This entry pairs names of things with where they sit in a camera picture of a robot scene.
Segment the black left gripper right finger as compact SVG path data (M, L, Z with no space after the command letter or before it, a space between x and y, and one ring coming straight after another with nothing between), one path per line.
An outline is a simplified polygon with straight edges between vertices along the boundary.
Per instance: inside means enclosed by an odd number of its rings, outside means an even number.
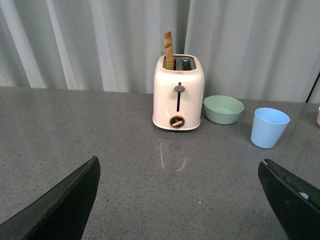
M258 166L265 196L289 240L320 238L320 190L270 159Z

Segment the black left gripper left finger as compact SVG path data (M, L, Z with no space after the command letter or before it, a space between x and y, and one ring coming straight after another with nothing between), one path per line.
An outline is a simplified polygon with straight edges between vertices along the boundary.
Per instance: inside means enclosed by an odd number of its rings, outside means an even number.
M80 240L100 180L94 156L31 205L0 225L2 240Z

